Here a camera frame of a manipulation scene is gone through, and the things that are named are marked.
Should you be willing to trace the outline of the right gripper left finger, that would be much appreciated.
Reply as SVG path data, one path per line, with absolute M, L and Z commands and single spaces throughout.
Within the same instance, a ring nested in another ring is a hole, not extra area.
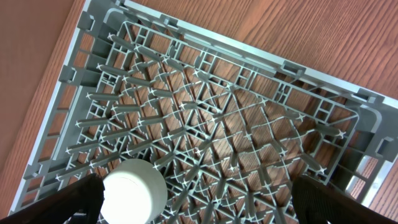
M 1 220 L 1 224 L 84 223 L 96 224 L 104 202 L 104 184 L 90 174 L 57 193 Z

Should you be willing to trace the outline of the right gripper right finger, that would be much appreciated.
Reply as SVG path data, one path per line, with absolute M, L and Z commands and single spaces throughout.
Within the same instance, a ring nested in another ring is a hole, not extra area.
M 292 203 L 300 224 L 395 224 L 308 176 L 294 180 Z

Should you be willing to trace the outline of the white small bowl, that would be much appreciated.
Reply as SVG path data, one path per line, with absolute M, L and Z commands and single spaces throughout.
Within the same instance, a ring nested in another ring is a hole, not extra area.
M 104 178 L 103 184 L 101 215 L 110 224 L 149 223 L 165 208 L 165 179 L 145 160 L 123 161 Z

